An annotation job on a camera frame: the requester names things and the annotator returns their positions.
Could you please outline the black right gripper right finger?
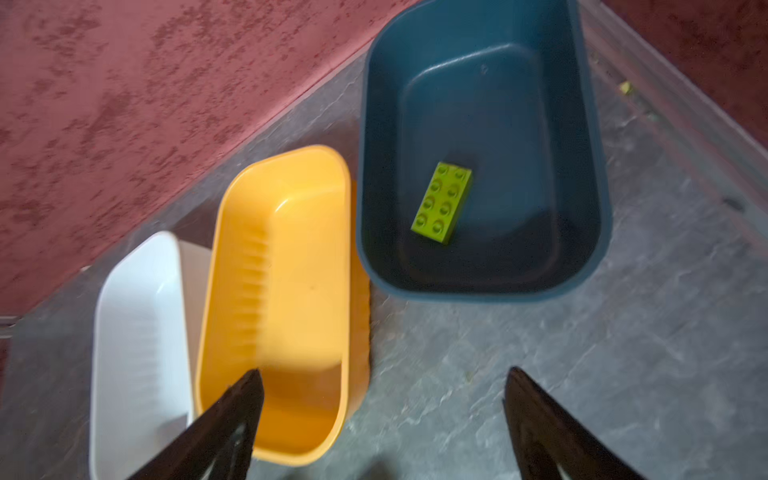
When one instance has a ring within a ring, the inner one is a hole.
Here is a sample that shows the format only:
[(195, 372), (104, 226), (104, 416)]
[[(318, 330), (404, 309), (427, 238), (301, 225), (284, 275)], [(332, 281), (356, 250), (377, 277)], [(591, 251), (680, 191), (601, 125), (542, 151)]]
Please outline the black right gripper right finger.
[(507, 374), (504, 411), (523, 479), (640, 479), (524, 370)]

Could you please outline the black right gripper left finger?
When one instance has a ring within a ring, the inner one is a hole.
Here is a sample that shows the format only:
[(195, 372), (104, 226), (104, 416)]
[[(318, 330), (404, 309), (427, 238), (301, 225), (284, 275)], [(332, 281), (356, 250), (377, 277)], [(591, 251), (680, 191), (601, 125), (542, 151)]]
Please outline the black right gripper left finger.
[(244, 479), (264, 405), (257, 369), (247, 371), (133, 479)]

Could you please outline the green lego brick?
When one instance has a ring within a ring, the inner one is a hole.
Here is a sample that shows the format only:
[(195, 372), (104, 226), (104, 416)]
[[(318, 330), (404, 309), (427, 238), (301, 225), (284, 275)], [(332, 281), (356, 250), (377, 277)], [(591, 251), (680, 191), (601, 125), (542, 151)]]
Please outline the green lego brick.
[(411, 230), (427, 239), (447, 244), (468, 197), (472, 180), (470, 169), (439, 162), (416, 212)]

